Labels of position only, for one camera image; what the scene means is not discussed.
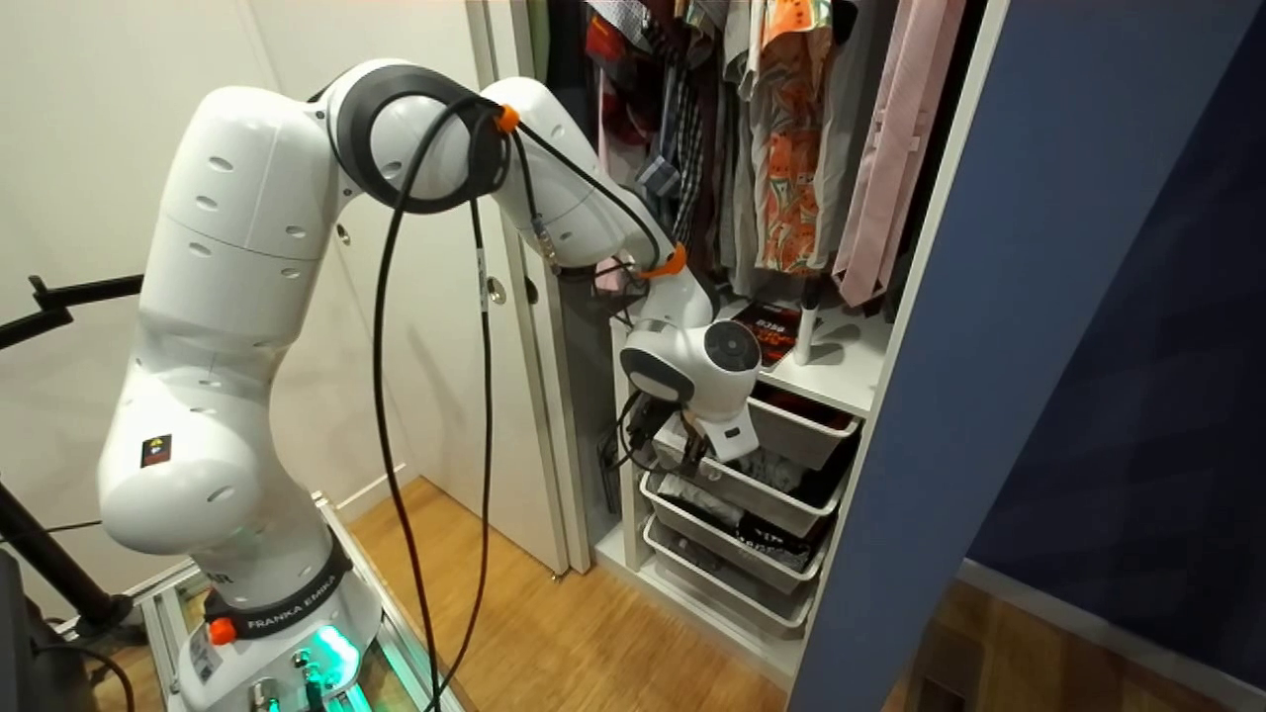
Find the floor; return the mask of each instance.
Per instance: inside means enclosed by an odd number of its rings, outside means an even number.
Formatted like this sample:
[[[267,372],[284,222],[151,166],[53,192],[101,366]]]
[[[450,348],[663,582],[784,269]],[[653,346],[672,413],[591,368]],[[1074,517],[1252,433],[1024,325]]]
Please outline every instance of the floor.
[[[432,488],[407,488],[407,511],[432,575],[440,656],[450,656],[469,607],[479,521]],[[392,511],[377,507],[350,521],[350,536],[363,542],[395,603],[413,609]],[[491,565],[495,575],[479,635],[457,670],[466,707],[785,707],[785,694],[751,660],[733,656],[729,646],[688,625],[676,609],[640,599],[624,579],[591,570],[559,582],[502,540],[491,545]],[[156,707],[147,649],[121,649],[114,660],[134,675],[138,707]],[[98,686],[98,703],[101,712],[121,707],[121,698],[108,675]],[[1011,607],[952,584],[884,712],[969,707],[1202,712],[1215,703],[1102,649],[1064,638]]]

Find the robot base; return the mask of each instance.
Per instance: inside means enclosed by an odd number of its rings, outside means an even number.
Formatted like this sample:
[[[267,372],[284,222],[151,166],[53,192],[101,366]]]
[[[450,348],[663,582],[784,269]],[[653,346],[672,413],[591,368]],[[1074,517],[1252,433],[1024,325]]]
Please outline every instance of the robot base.
[[[337,511],[321,493],[315,507],[350,559],[350,575],[284,638],[210,646],[199,617],[189,617],[189,603],[205,588],[192,565],[175,570],[138,599],[164,712],[305,712],[313,707],[305,702],[313,665],[322,665],[315,675],[337,687],[321,707],[428,707],[432,660],[421,640],[407,631]],[[440,712],[457,707],[464,703],[446,687]]]

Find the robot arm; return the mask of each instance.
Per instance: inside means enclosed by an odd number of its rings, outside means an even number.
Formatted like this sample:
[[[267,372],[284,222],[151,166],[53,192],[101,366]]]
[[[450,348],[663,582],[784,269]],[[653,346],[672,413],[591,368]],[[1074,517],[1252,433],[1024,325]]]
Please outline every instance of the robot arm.
[[[474,94],[411,65],[363,65],[315,102],[213,90],[160,192],[98,460],[101,526],[129,549],[189,553],[213,582],[205,631],[179,660],[187,707],[243,707],[254,681],[299,686],[291,652],[321,635],[338,631],[350,649],[377,635],[377,599],[267,437],[275,366],[357,193],[407,215],[491,193],[548,267],[615,257],[644,275],[653,288],[621,348],[634,393],[685,413],[719,460],[755,446],[751,331],[713,317],[680,251],[601,174],[541,83]]]
[[[363,65],[322,90],[338,166],[379,201],[413,215],[491,193],[515,230],[561,269],[624,261],[647,277],[621,346],[634,393],[676,409],[714,451],[755,451],[748,393],[759,348],[685,269],[638,193],[611,188],[564,107],[532,79],[466,90],[428,66]]]

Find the baseboard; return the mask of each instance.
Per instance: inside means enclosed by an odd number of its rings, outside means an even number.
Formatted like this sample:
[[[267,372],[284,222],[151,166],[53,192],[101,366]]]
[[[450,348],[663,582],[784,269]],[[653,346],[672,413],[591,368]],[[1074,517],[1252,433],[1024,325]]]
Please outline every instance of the baseboard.
[[[1172,649],[1161,649],[1153,640],[1143,640],[1143,638],[1136,638],[1136,635],[1128,635],[1128,631],[1118,631],[1118,625],[1112,625],[1112,621],[1102,621],[1102,617],[1097,617],[1086,609],[1074,609],[1074,607],[1068,607],[1068,603],[1061,603],[1052,592],[1039,592],[1039,588],[1007,579],[1007,575],[996,575],[988,565],[963,562],[955,570],[955,582],[963,582],[974,588],[984,588],[988,599],[1007,603],[1007,607],[1016,607],[1016,609],[1024,609],[1024,612],[1070,635],[1070,638],[1083,638],[1083,640],[1090,640],[1099,649],[1112,649],[1112,652],[1118,652],[1124,660],[1132,660],[1139,670],[1151,670],[1151,674],[1160,674],[1166,681],[1180,681],[1192,694],[1199,694],[1199,698],[1205,698],[1205,702],[1215,702],[1223,707],[1266,707],[1266,694],[1260,687],[1252,687],[1252,686],[1244,686],[1239,675],[1224,675],[1224,674],[1218,674],[1218,670],[1209,670],[1202,660],[1192,660],[1184,652],[1172,652]]]
[[[367,480],[359,490],[350,490],[348,499],[333,504],[333,511],[337,511],[344,521],[350,521],[350,517],[367,513],[373,507],[388,504],[388,499],[392,499],[388,475],[377,475],[377,480]]]

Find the wire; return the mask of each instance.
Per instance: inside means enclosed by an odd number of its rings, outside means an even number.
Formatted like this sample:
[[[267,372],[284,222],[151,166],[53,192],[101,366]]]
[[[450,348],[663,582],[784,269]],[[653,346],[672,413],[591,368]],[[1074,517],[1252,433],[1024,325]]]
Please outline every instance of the wire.
[[[42,526],[47,536],[68,536],[68,532],[96,532],[101,526],[98,517],[84,517],[84,521],[60,521],[60,526]]]
[[[121,687],[121,703],[125,712],[134,712],[134,687],[129,687],[129,675],[121,665],[114,665],[108,652],[96,652],[96,649],[84,649],[84,646],[53,646],[53,649],[39,649],[39,652],[71,652],[71,656],[88,656],[88,660],[98,660],[110,670],[110,675],[119,675],[119,687]]]
[[[634,404],[638,404],[638,393],[624,395],[621,414],[615,414],[615,433],[611,433],[611,441],[615,441],[615,460],[611,460],[611,471],[621,471],[624,463],[634,463],[638,471],[657,471],[661,463],[640,460],[638,446],[627,442],[627,441],[634,441],[634,437],[627,437]]]
[[[627,424],[627,413],[634,413],[634,393],[624,395],[624,404],[621,404],[621,414],[615,414],[615,424],[610,426],[610,441],[601,442],[601,468],[610,471],[610,475],[615,475],[627,460],[634,460],[634,446],[627,446],[627,441],[624,441],[624,424]]]
[[[479,222],[479,201],[469,198],[469,230],[474,230],[474,275],[479,275],[479,288],[483,288],[483,222]],[[433,687],[432,707],[440,707],[442,687],[457,675],[466,649],[474,640],[474,625],[483,612],[483,588],[486,588],[486,549],[491,549],[491,451],[495,451],[495,399],[491,399],[491,317],[486,317],[486,300],[479,300],[479,346],[483,346],[483,484],[479,484],[479,575],[474,575],[474,599],[469,599],[469,612],[466,612],[466,631],[457,640],[457,652],[446,665],[442,686]]]
[[[453,118],[457,107],[464,107],[464,102],[442,107],[442,115],[440,115],[440,118],[432,124],[432,130],[419,137],[419,145],[413,145],[413,153],[411,153],[411,161],[407,161],[407,170],[402,170],[402,182],[398,182],[398,193],[395,193],[395,205],[392,205],[392,222],[388,222],[388,232],[383,232],[379,281],[377,281],[377,300],[373,300],[373,414],[377,414],[379,460],[383,460],[392,507],[395,507],[398,536],[402,536],[402,549],[407,549],[411,584],[413,584],[413,599],[419,599],[432,687],[440,687],[433,625],[432,625],[432,603],[428,603],[428,575],[421,575],[419,542],[413,542],[413,536],[411,536],[411,517],[407,517],[407,507],[402,507],[402,493],[398,493],[398,480],[395,480],[395,451],[392,451],[388,399],[383,399],[383,317],[388,317],[388,286],[392,286],[392,261],[395,261],[398,222],[402,222],[402,211],[407,211],[407,192],[411,192],[411,182],[419,178],[419,166],[421,166],[432,144],[440,137],[442,124]]]
[[[450,674],[440,681],[440,640],[433,640],[433,625],[432,625],[432,603],[428,603],[428,579],[421,579],[421,559],[413,549],[413,536],[411,536],[411,517],[398,493],[398,480],[395,480],[395,457],[392,457],[392,433],[388,433],[388,409],[383,409],[383,306],[388,306],[388,281],[392,281],[392,261],[395,261],[395,240],[398,240],[398,222],[407,215],[407,192],[419,178],[419,166],[432,152],[432,144],[440,137],[442,124],[453,118],[466,102],[483,102],[479,94],[466,94],[450,107],[442,107],[442,115],[428,126],[428,135],[419,137],[395,205],[392,205],[392,226],[383,239],[383,257],[379,257],[379,281],[377,281],[377,317],[373,317],[373,395],[377,395],[377,433],[379,433],[379,457],[383,457],[383,471],[388,471],[388,490],[392,490],[392,507],[407,542],[407,562],[411,562],[411,579],[413,579],[413,592],[419,592],[419,617],[421,617],[421,638],[428,638],[428,674],[432,674],[432,703],[433,707],[442,702],[442,687],[453,681],[453,670],[464,665],[469,638],[474,638],[474,621],[483,609],[483,588],[486,588],[486,540],[491,540],[491,325],[486,325],[486,306],[483,306],[483,409],[486,409],[486,441],[483,441],[483,536],[479,536],[479,582],[474,582],[474,603],[469,603],[469,617],[453,652]],[[479,292],[483,292],[483,222],[479,222],[479,198],[469,198],[469,230],[474,230],[474,252],[479,252]]]
[[[644,218],[638,211],[627,211],[610,188],[601,188],[588,170],[582,170],[573,159],[564,159],[559,145],[548,145],[539,130],[530,130],[527,124],[518,124],[518,130],[527,137],[532,137],[553,161],[561,161],[564,170],[573,170],[582,182],[588,182],[601,198],[610,198],[644,239],[653,267],[661,267],[661,240],[653,239],[653,230],[644,226]]]
[[[530,188],[530,166],[527,166],[520,135],[515,130],[511,144],[515,144],[515,152],[518,152],[518,174],[520,174],[520,198],[527,198],[530,230],[541,232],[541,211],[539,211],[539,192]]]

